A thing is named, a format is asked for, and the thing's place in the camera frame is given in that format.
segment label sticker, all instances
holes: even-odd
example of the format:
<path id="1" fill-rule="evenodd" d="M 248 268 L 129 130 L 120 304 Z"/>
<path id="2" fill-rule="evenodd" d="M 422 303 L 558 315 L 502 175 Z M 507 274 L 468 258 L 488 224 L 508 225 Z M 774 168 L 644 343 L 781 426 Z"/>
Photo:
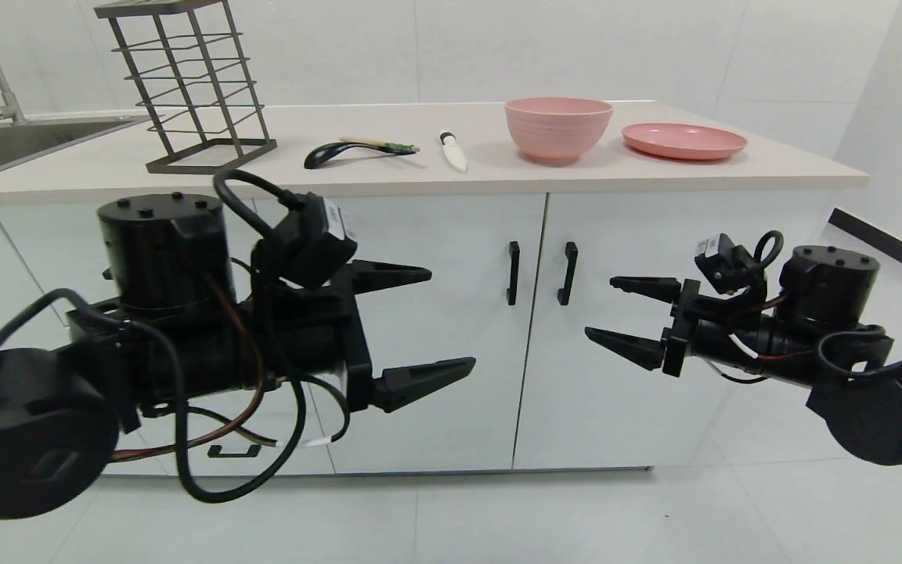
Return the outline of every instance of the label sticker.
<path id="1" fill-rule="evenodd" d="M 329 232 L 329 235 L 332 235 L 339 240 L 346 239 L 347 236 L 343 229 L 343 217 L 341 217 L 340 207 L 334 204 L 329 197 L 323 197 L 323 204 L 326 206 L 326 221 L 329 224 L 326 225 L 326 230 Z"/>
<path id="2" fill-rule="evenodd" d="M 343 230 L 347 232 L 347 238 L 357 243 L 357 232 L 350 221 L 350 215 L 346 211 L 340 210 L 340 217 L 343 218 Z"/>
<path id="3" fill-rule="evenodd" d="M 699 240 L 698 245 L 695 245 L 695 256 L 705 255 L 708 258 L 717 252 L 719 252 L 719 235 Z"/>

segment stainless steel sink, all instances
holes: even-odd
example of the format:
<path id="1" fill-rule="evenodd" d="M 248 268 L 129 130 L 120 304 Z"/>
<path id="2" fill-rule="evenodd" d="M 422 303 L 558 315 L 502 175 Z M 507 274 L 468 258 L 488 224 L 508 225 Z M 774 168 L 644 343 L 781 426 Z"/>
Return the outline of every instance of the stainless steel sink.
<path id="1" fill-rule="evenodd" d="M 18 125 L 0 124 L 0 171 L 54 153 L 66 146 L 98 138 L 148 117 L 105 117 L 97 119 L 44 119 Z"/>

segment metal dish rack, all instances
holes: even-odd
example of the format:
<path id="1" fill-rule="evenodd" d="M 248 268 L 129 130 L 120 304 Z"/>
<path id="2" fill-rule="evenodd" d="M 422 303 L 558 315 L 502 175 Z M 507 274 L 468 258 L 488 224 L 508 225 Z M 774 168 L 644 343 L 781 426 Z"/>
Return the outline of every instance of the metal dish rack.
<path id="1" fill-rule="evenodd" d="M 229 31 L 218 33 L 205 33 L 200 29 L 200 21 L 197 20 L 197 10 L 211 4 L 222 4 L 225 10 L 225 20 L 228 22 Z M 262 104 L 258 101 L 255 81 L 250 75 L 250 69 L 246 65 L 249 60 L 243 54 L 243 46 L 240 43 L 241 34 L 236 29 L 235 19 L 232 18 L 232 10 L 229 9 L 229 0 L 121 0 L 118 2 L 97 6 L 94 8 L 96 17 L 110 21 L 110 27 L 114 30 L 117 40 L 117 48 L 114 52 L 122 53 L 124 61 L 128 65 L 130 75 L 125 80 L 135 82 L 141 101 L 137 107 L 146 108 L 153 126 L 148 128 L 150 132 L 158 133 L 162 146 L 165 147 L 166 156 L 158 158 L 146 164 L 148 172 L 154 174 L 175 175 L 210 175 L 221 171 L 223 168 L 239 168 L 240 165 L 253 161 L 254 158 L 275 149 L 276 141 L 269 138 L 266 131 L 266 120 L 262 114 Z M 164 16 L 186 14 L 189 19 L 190 32 L 180 34 L 168 34 L 162 20 Z M 157 37 L 143 40 L 143 42 L 130 43 L 124 38 L 124 33 L 119 24 L 119 19 L 125 17 L 150 16 L 153 19 Z M 231 41 L 235 44 L 235 52 L 229 56 L 211 56 L 208 46 Z M 198 56 L 186 56 L 196 49 Z M 164 64 L 157 67 L 139 70 L 135 61 L 136 53 L 164 53 Z M 200 67 L 198 72 L 185 71 L 186 67 Z M 218 76 L 219 72 L 228 71 L 239 67 L 241 79 L 224 79 Z M 150 93 L 148 83 L 175 83 L 172 87 L 161 87 L 161 92 Z M 207 99 L 205 103 L 198 103 L 195 96 L 191 96 L 190 87 L 198 85 L 210 85 L 214 100 Z M 216 108 L 221 111 L 225 119 L 225 126 L 212 131 L 204 127 L 201 122 L 199 110 Z M 240 117 L 234 117 L 233 111 L 241 112 Z M 189 115 L 193 122 L 193 128 L 189 126 L 171 124 L 175 119 Z M 256 117 L 260 121 L 262 130 L 261 138 L 240 138 L 237 125 L 248 118 Z M 169 133 L 189 133 L 200 137 L 200 142 L 183 150 L 173 149 L 169 140 Z M 201 151 L 215 146 L 231 146 L 235 149 L 235 157 L 222 164 L 183 164 L 180 161 L 188 157 L 196 156 Z"/>

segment black spoon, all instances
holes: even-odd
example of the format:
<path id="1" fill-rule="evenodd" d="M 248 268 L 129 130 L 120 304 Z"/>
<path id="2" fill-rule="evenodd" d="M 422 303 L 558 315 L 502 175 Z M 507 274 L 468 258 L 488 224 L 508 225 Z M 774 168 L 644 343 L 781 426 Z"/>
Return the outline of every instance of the black spoon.
<path id="1" fill-rule="evenodd" d="M 305 168 L 308 168 L 311 171 L 312 168 L 322 167 L 322 165 L 326 164 L 331 158 L 336 157 L 337 154 L 343 153 L 343 151 L 347 149 L 354 149 L 354 147 L 378 150 L 381 153 L 388 154 L 416 154 L 416 151 L 414 150 L 394 150 L 389 149 L 389 147 L 386 146 L 375 146 L 375 144 L 349 142 L 326 143 L 323 144 L 323 146 L 315 147 L 315 149 L 312 149 L 311 153 L 308 153 L 308 156 L 305 157 Z"/>

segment white countertop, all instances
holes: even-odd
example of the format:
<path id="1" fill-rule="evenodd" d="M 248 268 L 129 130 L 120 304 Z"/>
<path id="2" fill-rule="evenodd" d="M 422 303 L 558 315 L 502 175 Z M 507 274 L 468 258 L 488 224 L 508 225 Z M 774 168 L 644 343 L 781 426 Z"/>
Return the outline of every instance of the white countertop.
<path id="1" fill-rule="evenodd" d="M 314 190 L 323 196 L 829 190 L 861 188 L 869 181 L 868 175 L 844 164 L 655 101 L 615 103 L 615 116 L 604 138 L 567 167 L 524 160 L 511 142 L 500 103 L 268 107 L 265 118 L 278 149 L 244 165 L 244 170 L 276 185 Z M 741 132 L 749 145 L 720 163 L 661 160 L 634 153 L 622 142 L 624 126 L 644 121 L 720 126 Z M 164 156 L 158 136 L 147 131 L 148 125 L 112 132 L 0 172 L 0 204 L 105 202 L 173 190 L 211 193 L 210 176 L 146 172 L 147 161 Z M 242 136 L 259 136 L 255 117 L 241 128 Z M 441 129 L 457 136 L 468 158 L 467 174 L 455 172 L 444 160 L 437 139 Z M 348 150 L 337 157 L 343 164 L 315 171 L 301 166 L 311 149 L 340 136 L 415 143 L 422 151 L 411 157 L 375 157 L 375 151 Z M 176 150 L 197 142 L 196 136 L 171 138 Z M 237 192 L 241 197 L 265 196 L 251 186 L 239 186 Z"/>

